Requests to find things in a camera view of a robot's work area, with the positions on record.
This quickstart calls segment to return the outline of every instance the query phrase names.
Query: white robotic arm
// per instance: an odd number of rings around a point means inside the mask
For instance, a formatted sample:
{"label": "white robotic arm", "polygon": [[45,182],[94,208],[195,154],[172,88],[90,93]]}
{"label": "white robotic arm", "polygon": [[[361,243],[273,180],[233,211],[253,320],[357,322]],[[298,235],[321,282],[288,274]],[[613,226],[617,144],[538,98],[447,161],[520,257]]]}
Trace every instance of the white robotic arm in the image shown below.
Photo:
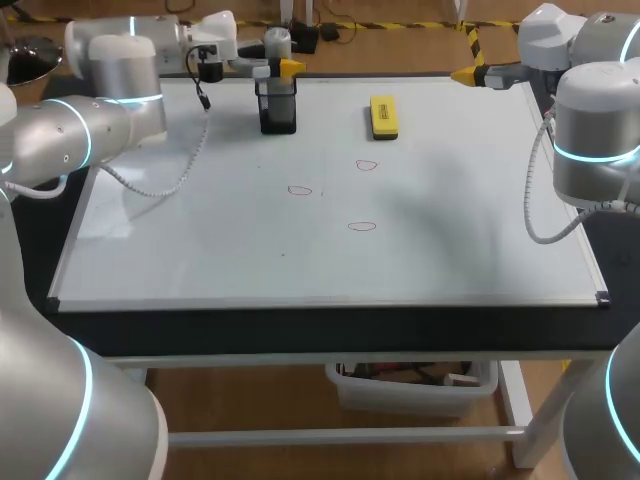
{"label": "white robotic arm", "polygon": [[0,85],[3,479],[160,480],[164,470],[167,425],[153,394],[54,328],[24,286],[10,185],[32,187],[99,165],[166,131],[148,39],[99,37],[88,55],[94,78],[105,80],[96,89],[108,98],[71,96],[16,109]]}

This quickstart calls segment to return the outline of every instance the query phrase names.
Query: storage bin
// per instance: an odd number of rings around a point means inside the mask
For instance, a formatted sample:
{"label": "storage bin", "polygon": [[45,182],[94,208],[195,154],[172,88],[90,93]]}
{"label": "storage bin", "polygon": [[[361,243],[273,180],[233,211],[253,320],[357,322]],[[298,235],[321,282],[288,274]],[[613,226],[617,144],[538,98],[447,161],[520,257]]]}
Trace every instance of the storage bin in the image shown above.
{"label": "storage bin", "polygon": [[473,362],[469,375],[478,377],[478,387],[446,387],[382,382],[341,375],[340,364],[326,366],[327,377],[338,388],[340,405],[355,410],[460,417],[476,400],[492,395],[498,387],[497,362]]}

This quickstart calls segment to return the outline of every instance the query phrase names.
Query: yellow eraser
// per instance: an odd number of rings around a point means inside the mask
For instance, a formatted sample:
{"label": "yellow eraser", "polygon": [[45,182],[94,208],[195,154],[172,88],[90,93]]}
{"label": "yellow eraser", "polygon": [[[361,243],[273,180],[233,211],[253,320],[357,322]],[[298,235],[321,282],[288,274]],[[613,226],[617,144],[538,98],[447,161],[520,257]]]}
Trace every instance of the yellow eraser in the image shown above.
{"label": "yellow eraser", "polygon": [[371,97],[371,125],[375,140],[398,138],[398,115],[393,96],[373,95]]}

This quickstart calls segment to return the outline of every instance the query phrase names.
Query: white surface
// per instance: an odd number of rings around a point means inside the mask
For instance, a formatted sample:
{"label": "white surface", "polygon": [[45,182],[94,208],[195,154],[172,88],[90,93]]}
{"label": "white surface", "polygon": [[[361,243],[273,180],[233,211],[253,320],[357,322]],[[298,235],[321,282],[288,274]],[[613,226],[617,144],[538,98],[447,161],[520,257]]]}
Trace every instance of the white surface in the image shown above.
{"label": "white surface", "polygon": [[480,398],[498,386],[497,362],[473,362],[469,375],[480,380],[478,387],[448,387],[382,382],[340,375],[335,364],[325,368],[327,377],[338,388],[340,405],[355,410],[460,417]]}
{"label": "white surface", "polygon": [[522,21],[518,30],[522,63],[539,70],[567,70],[571,67],[569,46],[586,21],[553,4],[542,4]]}
{"label": "white surface", "polygon": [[522,378],[520,362],[504,360],[498,364],[500,392],[509,425],[526,427],[533,418],[527,386]]}
{"label": "white surface", "polygon": [[[204,123],[188,80],[162,89],[168,143],[111,163],[149,190],[180,176]],[[292,136],[260,133],[253,84],[205,90],[208,150],[179,194],[158,202],[98,174],[51,292],[61,311],[595,306],[605,289],[581,228],[550,246],[525,231],[526,164],[540,122],[528,85],[301,80]],[[374,94],[394,96],[397,140],[369,138]],[[549,158],[545,139],[532,202],[541,235],[575,215],[554,194]],[[378,165],[363,171],[374,165],[366,162]],[[312,193],[292,195],[295,187]],[[355,222],[377,228],[354,231]]]}

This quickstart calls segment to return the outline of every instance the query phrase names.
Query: cable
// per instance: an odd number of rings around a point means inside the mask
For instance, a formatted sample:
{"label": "cable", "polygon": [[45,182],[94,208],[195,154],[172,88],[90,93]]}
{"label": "cable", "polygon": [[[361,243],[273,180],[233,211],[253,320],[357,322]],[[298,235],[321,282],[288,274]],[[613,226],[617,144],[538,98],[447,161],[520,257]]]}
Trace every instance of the cable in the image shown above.
{"label": "cable", "polygon": [[196,8],[196,0],[191,0],[191,3],[189,4],[188,7],[186,8],[180,8],[180,9],[176,9],[174,10],[173,8],[169,7],[169,0],[164,0],[164,9],[167,13],[171,13],[172,15],[177,15],[179,13],[187,13],[190,10],[193,10],[194,8]]}
{"label": "cable", "polygon": [[527,180],[525,182],[524,187],[524,225],[527,229],[527,233],[531,237],[531,239],[539,243],[540,245],[549,245],[551,243],[555,243],[559,240],[562,240],[564,237],[573,232],[578,225],[583,223],[587,218],[593,215],[596,212],[609,212],[609,213],[628,213],[634,215],[636,217],[640,217],[640,208],[639,205],[635,205],[629,202],[623,202],[621,200],[613,200],[613,201],[604,201],[600,203],[595,203],[589,208],[583,210],[576,216],[569,225],[567,225],[564,229],[562,229],[559,233],[552,237],[539,237],[533,229],[533,225],[531,223],[531,212],[530,212],[530,201],[531,201],[531,186],[533,183],[533,172],[535,169],[536,157],[538,154],[538,149],[540,148],[540,142],[542,141],[542,137],[546,133],[549,125],[551,124],[551,120],[555,117],[556,106],[555,104],[549,109],[549,111],[545,114],[544,120],[538,129],[538,134],[536,135],[535,140],[533,141],[533,147],[531,148],[531,155],[529,156],[529,166],[527,167]]}
{"label": "cable", "polygon": [[327,0],[322,0],[322,6],[324,8],[327,9],[327,11],[333,15],[334,17],[346,17],[348,19],[351,20],[351,22],[353,23],[353,35],[351,36],[351,38],[349,40],[347,40],[346,42],[339,42],[339,41],[335,41],[335,43],[337,43],[338,45],[348,45],[351,42],[353,42],[353,40],[356,38],[356,35],[358,34],[358,22],[356,22],[356,19],[353,18],[351,15],[349,14],[344,14],[344,13],[336,13],[333,10],[331,10],[331,8],[329,8],[329,6],[327,5]]}
{"label": "cable", "polygon": [[196,78],[193,71],[191,70],[191,65],[189,64],[189,56],[191,55],[191,52],[193,52],[194,50],[198,50],[200,47],[202,47],[202,45],[195,45],[191,47],[189,50],[187,50],[187,54],[184,57],[184,64],[185,64],[185,67],[187,68],[187,74],[189,75],[189,78],[193,80],[193,83],[196,86],[196,95],[198,95],[198,100],[200,100],[200,103],[202,104],[202,108],[204,108],[204,111],[208,112],[209,109],[211,108],[211,102],[209,101],[209,97],[207,97],[207,94],[204,93],[204,91],[200,87],[200,79]]}
{"label": "cable", "polygon": [[63,175],[58,180],[58,186],[53,190],[34,190],[33,188],[24,187],[11,182],[4,182],[4,186],[7,190],[11,190],[19,195],[33,198],[36,200],[51,200],[52,198],[59,197],[67,186],[67,176]]}
{"label": "cable", "polygon": [[200,137],[200,142],[198,143],[198,147],[196,148],[196,151],[193,153],[193,155],[189,159],[189,163],[187,163],[187,167],[184,169],[182,176],[180,177],[178,182],[168,190],[164,190],[161,192],[147,192],[133,185],[131,182],[126,180],[122,175],[116,172],[109,165],[102,165],[100,168],[105,172],[107,172],[109,175],[111,175],[113,178],[115,178],[120,183],[120,185],[122,185],[125,188],[128,188],[132,192],[137,193],[138,195],[142,195],[143,197],[152,197],[152,198],[169,197],[182,188],[184,183],[187,181],[187,178],[189,178],[189,173],[191,172],[191,169],[195,165],[196,160],[202,153],[202,149],[204,148],[204,145],[207,141],[207,137],[209,136],[209,119],[210,118],[211,116],[207,115],[207,119],[204,124],[204,129],[202,130],[202,136]]}

